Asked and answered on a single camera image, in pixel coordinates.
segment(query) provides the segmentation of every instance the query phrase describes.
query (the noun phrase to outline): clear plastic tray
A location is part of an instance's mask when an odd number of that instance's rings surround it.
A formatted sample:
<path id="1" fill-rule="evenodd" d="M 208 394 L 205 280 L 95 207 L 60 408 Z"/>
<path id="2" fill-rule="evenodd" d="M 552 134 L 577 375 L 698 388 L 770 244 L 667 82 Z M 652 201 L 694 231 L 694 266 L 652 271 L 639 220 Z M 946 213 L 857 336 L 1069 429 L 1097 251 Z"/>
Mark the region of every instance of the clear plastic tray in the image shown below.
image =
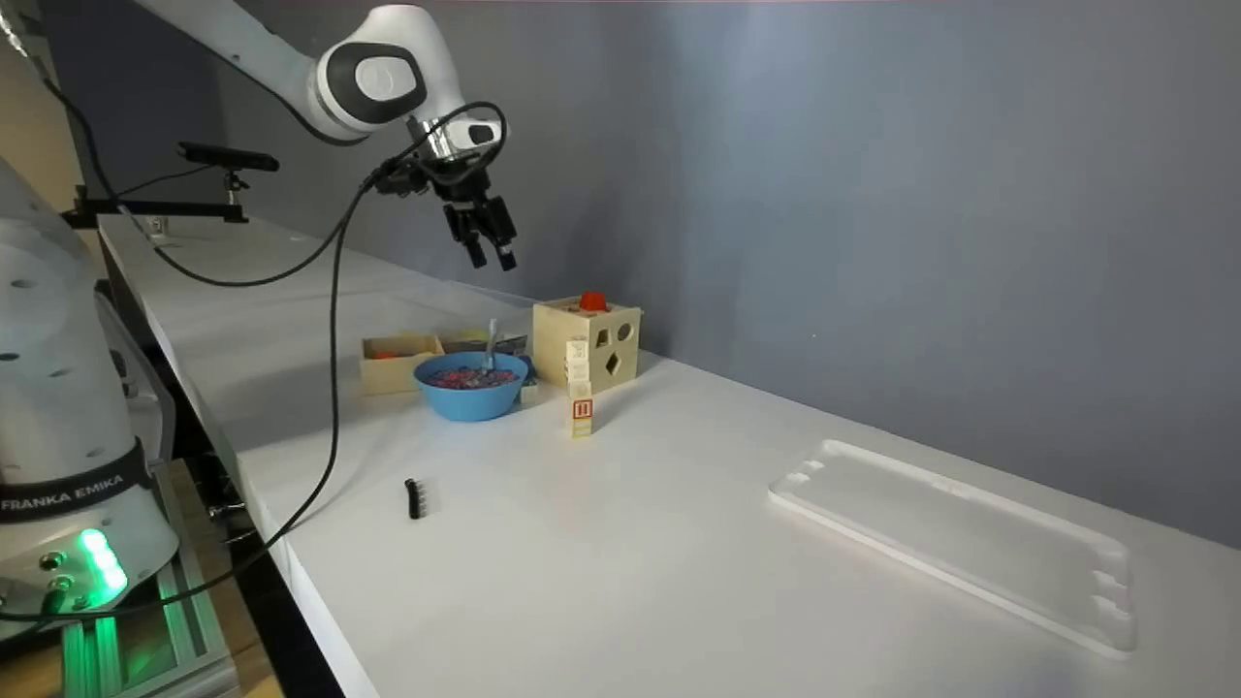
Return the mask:
<path id="1" fill-rule="evenodd" d="M 1128 550 L 954 475 L 820 443 L 770 499 L 1102 654 L 1135 643 Z"/>

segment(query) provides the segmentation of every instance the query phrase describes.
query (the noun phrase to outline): blue dish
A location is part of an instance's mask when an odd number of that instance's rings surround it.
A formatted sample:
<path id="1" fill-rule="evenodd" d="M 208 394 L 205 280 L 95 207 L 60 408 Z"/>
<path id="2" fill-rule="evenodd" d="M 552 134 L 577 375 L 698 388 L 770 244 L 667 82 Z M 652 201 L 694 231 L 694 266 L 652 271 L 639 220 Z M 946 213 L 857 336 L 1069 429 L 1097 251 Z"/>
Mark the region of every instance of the blue dish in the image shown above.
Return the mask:
<path id="1" fill-rule="evenodd" d="M 496 353 L 496 369 L 489 375 L 484 375 L 484 363 L 489 363 L 489 353 L 446 353 L 446 355 L 422 362 L 416 369 L 416 382 L 434 413 L 449 424 L 489 424 L 517 408 L 530 369 L 528 362 L 506 353 Z"/>

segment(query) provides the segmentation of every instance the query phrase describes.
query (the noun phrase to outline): white table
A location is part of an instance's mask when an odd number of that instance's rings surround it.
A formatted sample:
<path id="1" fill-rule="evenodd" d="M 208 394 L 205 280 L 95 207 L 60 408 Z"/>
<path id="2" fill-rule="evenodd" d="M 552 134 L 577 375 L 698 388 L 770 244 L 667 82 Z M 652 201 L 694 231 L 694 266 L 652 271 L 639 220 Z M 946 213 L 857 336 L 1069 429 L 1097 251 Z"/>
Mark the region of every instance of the white table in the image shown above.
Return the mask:
<path id="1" fill-rule="evenodd" d="M 266 271 L 311 247 L 274 225 L 174 251 L 201 271 Z M 325 457 L 325 263 L 288 288 L 208 291 L 107 220 L 124 280 L 196 419 L 274 532 Z M 506 297 L 349 251 L 341 293 L 341 464 L 274 550 L 343 695 L 633 698 L 1237 698 L 1241 550 L 1052 492 L 779 394 L 647 362 L 567 439 L 552 388 L 482 428 L 417 399 L 358 394 L 358 336 L 522 318 Z M 766 481 L 846 439 L 1119 539 L 1135 650 L 1105 659 L 774 514 Z M 405 518 L 403 481 L 427 487 Z"/>

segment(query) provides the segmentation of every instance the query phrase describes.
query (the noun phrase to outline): green light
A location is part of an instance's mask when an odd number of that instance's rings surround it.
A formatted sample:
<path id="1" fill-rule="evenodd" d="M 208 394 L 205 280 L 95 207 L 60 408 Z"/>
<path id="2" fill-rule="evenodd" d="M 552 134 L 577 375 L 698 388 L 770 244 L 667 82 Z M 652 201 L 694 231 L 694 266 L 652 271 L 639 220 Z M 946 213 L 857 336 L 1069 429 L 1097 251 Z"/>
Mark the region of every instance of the green light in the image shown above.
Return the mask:
<path id="1" fill-rule="evenodd" d="M 86 606 L 107 606 L 112 596 L 118 596 L 127 589 L 127 572 L 118 569 L 115 550 L 107 547 L 107 536 L 95 527 L 86 527 L 76 536 L 81 550 L 86 550 L 86 565 L 87 565 L 87 592 Z"/>

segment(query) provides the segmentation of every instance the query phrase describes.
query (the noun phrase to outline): white robot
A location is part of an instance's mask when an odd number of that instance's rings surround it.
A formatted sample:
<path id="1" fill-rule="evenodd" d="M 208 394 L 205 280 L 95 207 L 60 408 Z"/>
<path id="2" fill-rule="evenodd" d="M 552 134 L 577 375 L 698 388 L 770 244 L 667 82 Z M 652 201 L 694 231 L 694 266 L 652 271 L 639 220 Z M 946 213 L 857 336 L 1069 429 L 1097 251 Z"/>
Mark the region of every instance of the white robot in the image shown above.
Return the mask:
<path id="1" fill-rule="evenodd" d="M 266 86 L 325 138 L 405 121 L 427 148 L 412 150 L 417 167 L 396 167 L 403 186 L 392 188 L 422 188 L 431 167 L 473 263 L 484 238 L 510 266 L 510 220 L 482 167 L 504 142 L 504 121 L 462 111 L 449 49 L 422 8 L 381 5 L 314 61 L 232 0 L 137 5 Z M 118 606 L 174 550 L 86 247 L 0 159 L 0 640 L 40 628 L 31 615 Z"/>

